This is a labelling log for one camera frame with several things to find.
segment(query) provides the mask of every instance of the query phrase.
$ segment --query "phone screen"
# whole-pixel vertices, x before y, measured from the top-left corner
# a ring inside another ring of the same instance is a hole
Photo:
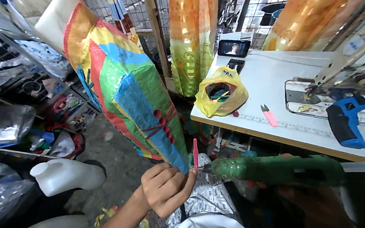
[[[243,61],[243,60],[231,59],[227,63],[226,66],[229,67],[230,69],[236,69],[237,73],[240,74],[240,72],[242,71],[244,65],[245,65],[245,61]]]

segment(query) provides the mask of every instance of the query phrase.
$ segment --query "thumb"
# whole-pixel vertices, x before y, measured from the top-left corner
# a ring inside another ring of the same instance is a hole
[[[185,191],[185,193],[188,193],[188,195],[191,194],[192,189],[194,188],[195,181],[197,180],[197,174],[198,171],[193,168],[188,173],[187,181],[185,182],[185,186],[182,189],[182,191]]]
[[[279,193],[287,200],[301,207],[305,212],[312,212],[317,207],[317,199],[306,195],[302,191],[288,186],[280,187]]]

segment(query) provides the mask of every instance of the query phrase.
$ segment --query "patterned curtain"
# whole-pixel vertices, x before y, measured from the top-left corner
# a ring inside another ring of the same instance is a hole
[[[195,96],[213,60],[217,0],[170,0],[171,71],[176,91]]]

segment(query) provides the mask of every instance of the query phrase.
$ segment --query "wooden post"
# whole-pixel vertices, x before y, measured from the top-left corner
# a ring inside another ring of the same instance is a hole
[[[163,29],[161,28],[161,21],[159,12],[157,10],[157,3],[155,0],[145,0],[146,11],[149,15],[150,24],[152,26],[153,35],[156,37],[157,50],[159,50],[161,68],[163,69],[164,77],[170,77],[167,64],[167,54],[165,52],[165,42],[163,40]]]

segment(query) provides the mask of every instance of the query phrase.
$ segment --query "green glue gun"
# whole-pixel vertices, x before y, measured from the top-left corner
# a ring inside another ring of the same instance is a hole
[[[339,186],[345,178],[341,163],[325,155],[219,158],[199,169],[223,180],[299,187]]]

